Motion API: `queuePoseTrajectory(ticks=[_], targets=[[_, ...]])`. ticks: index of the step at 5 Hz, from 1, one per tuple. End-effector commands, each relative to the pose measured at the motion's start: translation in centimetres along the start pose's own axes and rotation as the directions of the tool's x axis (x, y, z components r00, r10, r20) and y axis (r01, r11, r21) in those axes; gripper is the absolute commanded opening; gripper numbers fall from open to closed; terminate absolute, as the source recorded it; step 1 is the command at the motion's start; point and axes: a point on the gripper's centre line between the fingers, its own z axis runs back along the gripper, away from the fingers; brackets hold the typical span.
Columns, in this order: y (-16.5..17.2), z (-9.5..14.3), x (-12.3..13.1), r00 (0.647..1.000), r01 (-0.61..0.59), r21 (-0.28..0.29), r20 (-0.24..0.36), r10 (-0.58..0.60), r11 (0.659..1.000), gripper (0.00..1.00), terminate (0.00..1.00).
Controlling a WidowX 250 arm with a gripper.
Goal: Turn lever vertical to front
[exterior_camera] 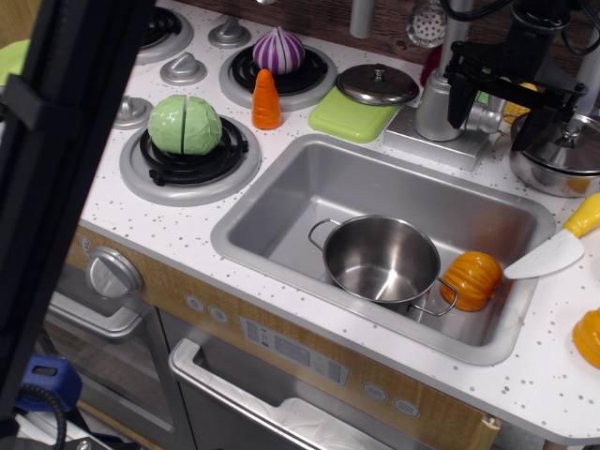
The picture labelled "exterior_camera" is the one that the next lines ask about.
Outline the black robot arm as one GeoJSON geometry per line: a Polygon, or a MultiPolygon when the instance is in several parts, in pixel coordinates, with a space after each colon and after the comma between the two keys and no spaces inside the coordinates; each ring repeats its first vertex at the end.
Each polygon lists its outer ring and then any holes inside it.
{"type": "Polygon", "coordinates": [[[450,84],[447,119],[466,124],[476,95],[488,93],[530,111],[512,150],[527,150],[550,124],[568,123],[587,86],[558,68],[549,55],[571,12],[590,12],[583,1],[512,1],[512,24],[496,44],[458,40],[444,77],[450,84]]]}

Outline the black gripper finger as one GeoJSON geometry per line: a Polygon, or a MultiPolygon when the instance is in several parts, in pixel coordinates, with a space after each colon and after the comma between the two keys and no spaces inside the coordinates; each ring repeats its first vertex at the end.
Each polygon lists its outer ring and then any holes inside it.
{"type": "Polygon", "coordinates": [[[569,122],[575,113],[573,106],[533,108],[519,116],[511,126],[512,152],[528,150],[551,125],[569,122]]]}
{"type": "Polygon", "coordinates": [[[448,103],[448,122],[455,128],[461,128],[467,121],[478,90],[471,81],[462,74],[456,74],[449,81],[450,93],[448,103]]]}

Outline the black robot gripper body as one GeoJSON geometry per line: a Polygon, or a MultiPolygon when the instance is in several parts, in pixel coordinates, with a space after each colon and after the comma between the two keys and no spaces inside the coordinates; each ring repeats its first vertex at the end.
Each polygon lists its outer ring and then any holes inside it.
{"type": "Polygon", "coordinates": [[[484,44],[456,41],[445,69],[448,82],[456,74],[467,77],[479,92],[527,108],[575,106],[588,86],[558,68],[546,51],[529,51],[521,44],[484,44]],[[521,87],[533,83],[537,91],[521,87]]]}

